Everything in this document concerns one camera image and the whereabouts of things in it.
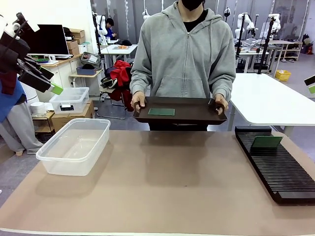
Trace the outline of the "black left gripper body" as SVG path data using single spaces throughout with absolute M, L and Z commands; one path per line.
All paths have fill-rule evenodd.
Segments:
M 7 73 L 17 70 L 18 59 L 23 60 L 30 51 L 28 44 L 22 39 L 2 36 L 0 39 L 0 72 Z

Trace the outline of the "person's left hand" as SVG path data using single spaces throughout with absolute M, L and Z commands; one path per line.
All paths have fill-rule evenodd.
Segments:
M 228 110 L 228 102 L 226 101 L 225 97 L 222 94 L 220 93 L 215 94 L 214 99 L 217 104 L 221 104 L 222 106 L 224 106 L 224 109 L 222 107 L 217 108 L 218 115 L 221 115 L 222 113 Z

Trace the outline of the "person's right hand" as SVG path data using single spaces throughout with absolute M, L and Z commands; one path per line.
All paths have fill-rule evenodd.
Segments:
M 136 113 L 140 113 L 142 108 L 145 108 L 146 105 L 146 96 L 145 93 L 142 91 L 137 91 L 131 100 L 131 106 L 133 107 Z

